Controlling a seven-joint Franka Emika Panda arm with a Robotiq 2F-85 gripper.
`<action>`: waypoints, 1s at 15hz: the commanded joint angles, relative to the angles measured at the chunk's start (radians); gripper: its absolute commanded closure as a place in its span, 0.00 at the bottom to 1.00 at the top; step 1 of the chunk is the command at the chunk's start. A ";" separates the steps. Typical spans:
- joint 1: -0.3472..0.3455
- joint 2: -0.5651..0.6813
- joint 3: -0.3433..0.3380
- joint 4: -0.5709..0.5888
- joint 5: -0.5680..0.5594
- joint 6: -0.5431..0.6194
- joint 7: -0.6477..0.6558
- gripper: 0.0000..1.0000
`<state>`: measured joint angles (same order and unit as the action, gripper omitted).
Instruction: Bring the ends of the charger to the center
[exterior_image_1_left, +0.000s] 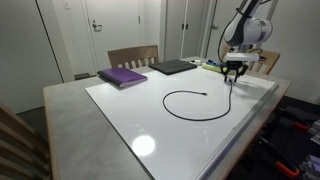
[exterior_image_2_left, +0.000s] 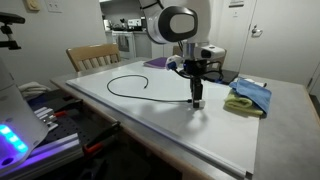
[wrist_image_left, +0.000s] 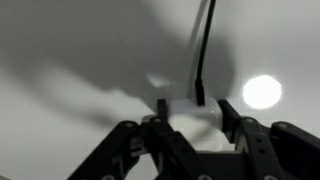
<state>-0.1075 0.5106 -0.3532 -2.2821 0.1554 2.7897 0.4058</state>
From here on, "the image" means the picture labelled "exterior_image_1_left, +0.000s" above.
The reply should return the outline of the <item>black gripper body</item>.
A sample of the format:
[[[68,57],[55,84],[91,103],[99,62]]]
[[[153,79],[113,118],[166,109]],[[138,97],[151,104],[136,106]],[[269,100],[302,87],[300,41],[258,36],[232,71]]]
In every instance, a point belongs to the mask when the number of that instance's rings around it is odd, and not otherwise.
[[[222,68],[222,73],[227,75],[230,71],[235,71],[237,75],[244,75],[248,66],[243,61],[227,61]]]

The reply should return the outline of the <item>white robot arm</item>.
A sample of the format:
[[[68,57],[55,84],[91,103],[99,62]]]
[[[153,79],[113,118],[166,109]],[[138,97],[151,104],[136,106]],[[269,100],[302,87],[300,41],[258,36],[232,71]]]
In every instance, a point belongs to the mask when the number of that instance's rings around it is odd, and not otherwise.
[[[225,67],[221,69],[224,80],[230,71],[235,71],[234,81],[244,75],[248,66],[246,61],[259,61],[257,53],[248,53],[249,47],[265,42],[273,31],[269,20],[257,19],[253,15],[257,8],[264,3],[263,0],[243,0],[236,9],[236,14],[226,26],[224,41],[232,49],[225,56]]]

